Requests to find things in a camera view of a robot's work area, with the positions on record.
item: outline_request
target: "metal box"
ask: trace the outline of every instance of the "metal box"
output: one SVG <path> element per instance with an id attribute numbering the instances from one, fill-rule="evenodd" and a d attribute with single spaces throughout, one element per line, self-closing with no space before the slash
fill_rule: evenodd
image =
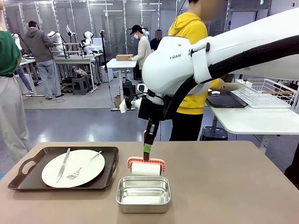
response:
<path id="1" fill-rule="evenodd" d="M 169 182 L 161 176 L 123 177 L 116 201 L 123 213 L 165 213 L 171 200 Z"/>

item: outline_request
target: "fork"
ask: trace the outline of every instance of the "fork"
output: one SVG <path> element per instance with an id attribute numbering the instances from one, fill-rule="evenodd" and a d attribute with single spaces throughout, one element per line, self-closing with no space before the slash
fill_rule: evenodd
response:
<path id="1" fill-rule="evenodd" d="M 73 180 L 73 179 L 75 179 L 77 176 L 79 176 L 81 169 L 84 168 L 84 167 L 86 167 L 86 166 L 88 166 L 89 163 L 90 163 L 95 157 L 97 157 L 101 152 L 102 152 L 102 151 L 99 151 L 94 157 L 92 157 L 92 158 L 89 160 L 89 162 L 88 162 L 87 164 L 85 164 L 84 166 L 80 167 L 75 173 L 73 173 L 73 174 L 67 176 L 67 178 L 69 178 L 70 180 Z"/>

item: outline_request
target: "person in gray hoodie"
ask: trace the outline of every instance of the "person in gray hoodie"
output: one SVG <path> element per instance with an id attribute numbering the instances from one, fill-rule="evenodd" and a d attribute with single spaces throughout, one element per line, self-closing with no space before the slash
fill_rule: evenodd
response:
<path id="1" fill-rule="evenodd" d="M 28 26 L 29 29 L 26 33 L 25 44 L 36 60 L 36 65 L 43 81 L 46 99 L 52 99 L 53 95 L 56 98 L 61 97 L 64 94 L 61 93 L 59 74 L 49 49 L 54 46 L 53 41 L 39 29 L 35 21 L 30 21 Z M 54 94 L 52 93 L 49 79 L 54 87 Z"/>

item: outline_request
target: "knife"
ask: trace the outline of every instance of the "knife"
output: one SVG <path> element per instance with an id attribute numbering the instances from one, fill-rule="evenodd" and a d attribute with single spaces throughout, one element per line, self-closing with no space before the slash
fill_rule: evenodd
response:
<path id="1" fill-rule="evenodd" d="M 67 149 L 67 152 L 66 152 L 66 155 L 65 155 L 65 158 L 64 158 L 64 162 L 62 163 L 62 166 L 61 166 L 60 171 L 59 171 L 58 176 L 57 176 L 57 179 L 58 179 L 57 182 L 60 180 L 62 174 L 64 173 L 65 163 L 66 163 L 67 159 L 69 158 L 70 150 L 71 150 L 71 148 Z"/>

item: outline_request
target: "hood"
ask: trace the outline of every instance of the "hood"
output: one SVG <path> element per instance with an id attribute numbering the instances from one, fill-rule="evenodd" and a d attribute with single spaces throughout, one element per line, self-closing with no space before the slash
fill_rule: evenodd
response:
<path id="1" fill-rule="evenodd" d="M 179 15 L 171 25 L 168 35 L 175 36 L 182 28 L 196 20 L 201 21 L 200 18 L 194 13 L 183 13 Z"/>
<path id="2" fill-rule="evenodd" d="M 26 33 L 26 36 L 28 37 L 34 37 L 35 34 L 38 32 L 39 30 L 35 29 L 35 28 L 29 28 L 27 33 Z"/>

